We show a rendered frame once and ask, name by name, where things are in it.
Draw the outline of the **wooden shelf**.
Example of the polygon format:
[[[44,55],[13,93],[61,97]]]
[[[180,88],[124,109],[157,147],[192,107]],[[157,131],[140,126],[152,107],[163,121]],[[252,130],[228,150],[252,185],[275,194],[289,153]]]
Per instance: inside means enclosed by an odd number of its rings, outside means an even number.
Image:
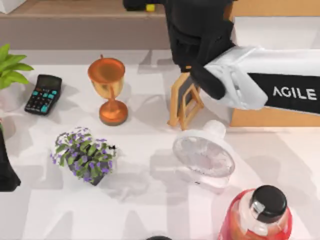
[[[165,12],[126,11],[122,0],[26,0],[0,13],[13,50],[168,50]]]

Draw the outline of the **bronze trophy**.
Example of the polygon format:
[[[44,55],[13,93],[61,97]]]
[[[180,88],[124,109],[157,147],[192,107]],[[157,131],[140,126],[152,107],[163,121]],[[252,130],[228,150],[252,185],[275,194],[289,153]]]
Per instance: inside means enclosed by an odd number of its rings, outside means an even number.
[[[87,74],[95,91],[106,99],[99,108],[100,120],[108,126],[123,124],[128,118],[127,105],[117,100],[124,87],[125,65],[102,54],[88,68]]]

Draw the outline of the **wooden framed blackboard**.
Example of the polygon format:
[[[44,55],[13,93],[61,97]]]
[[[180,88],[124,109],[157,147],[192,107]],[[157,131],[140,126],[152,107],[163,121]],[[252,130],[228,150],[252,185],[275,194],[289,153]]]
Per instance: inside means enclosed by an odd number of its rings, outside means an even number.
[[[175,127],[180,124],[182,131],[188,128],[204,103],[200,98],[200,87],[197,86],[189,72],[183,72],[171,86],[169,120],[167,124]]]

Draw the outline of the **white box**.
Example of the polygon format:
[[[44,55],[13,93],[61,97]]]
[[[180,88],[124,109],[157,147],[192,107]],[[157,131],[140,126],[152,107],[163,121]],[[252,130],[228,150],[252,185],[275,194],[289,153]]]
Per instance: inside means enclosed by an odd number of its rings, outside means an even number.
[[[0,13],[9,14],[26,1],[27,0],[0,0]]]

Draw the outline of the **black calculator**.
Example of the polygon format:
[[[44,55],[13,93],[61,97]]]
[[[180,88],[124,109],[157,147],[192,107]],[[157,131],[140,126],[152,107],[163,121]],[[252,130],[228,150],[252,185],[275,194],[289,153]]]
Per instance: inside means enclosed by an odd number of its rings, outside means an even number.
[[[60,77],[39,74],[34,90],[28,99],[24,111],[38,116],[47,116],[59,100],[62,89]]]

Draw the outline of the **white table fan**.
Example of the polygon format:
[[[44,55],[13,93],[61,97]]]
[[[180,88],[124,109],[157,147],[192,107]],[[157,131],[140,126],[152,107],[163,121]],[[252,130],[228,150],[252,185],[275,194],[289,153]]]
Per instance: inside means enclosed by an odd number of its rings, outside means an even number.
[[[202,129],[179,133],[172,145],[180,164],[175,172],[189,183],[222,193],[236,168],[236,153],[225,141],[226,130],[220,121],[210,120]]]

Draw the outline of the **green leafy plant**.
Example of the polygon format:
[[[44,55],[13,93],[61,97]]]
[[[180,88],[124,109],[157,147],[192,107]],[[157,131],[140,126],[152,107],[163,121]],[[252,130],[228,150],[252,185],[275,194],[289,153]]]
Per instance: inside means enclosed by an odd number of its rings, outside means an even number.
[[[22,72],[33,71],[34,68],[23,63],[25,54],[10,53],[11,45],[0,46],[0,110],[11,112],[23,104],[22,86],[29,80]]]

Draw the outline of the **purple flower plant pot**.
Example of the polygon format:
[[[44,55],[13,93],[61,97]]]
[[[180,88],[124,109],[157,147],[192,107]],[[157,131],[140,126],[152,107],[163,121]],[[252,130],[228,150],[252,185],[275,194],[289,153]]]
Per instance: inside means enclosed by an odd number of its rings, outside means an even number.
[[[113,172],[117,150],[105,138],[93,137],[89,128],[78,126],[56,137],[50,158],[56,165],[67,166],[78,179],[97,186]]]

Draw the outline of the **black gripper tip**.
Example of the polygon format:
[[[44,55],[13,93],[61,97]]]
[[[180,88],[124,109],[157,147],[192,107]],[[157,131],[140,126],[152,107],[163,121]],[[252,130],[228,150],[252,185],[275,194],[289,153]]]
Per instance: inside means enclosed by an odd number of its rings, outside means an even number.
[[[21,180],[8,158],[3,130],[0,127],[0,192],[13,192],[21,185]]]

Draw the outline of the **red bottle with black cap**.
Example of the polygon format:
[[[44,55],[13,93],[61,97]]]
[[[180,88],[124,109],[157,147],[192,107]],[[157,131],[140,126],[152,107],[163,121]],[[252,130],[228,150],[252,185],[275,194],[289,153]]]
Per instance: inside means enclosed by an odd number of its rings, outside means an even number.
[[[273,185],[261,185],[232,200],[216,240],[289,240],[292,226],[285,194]]]

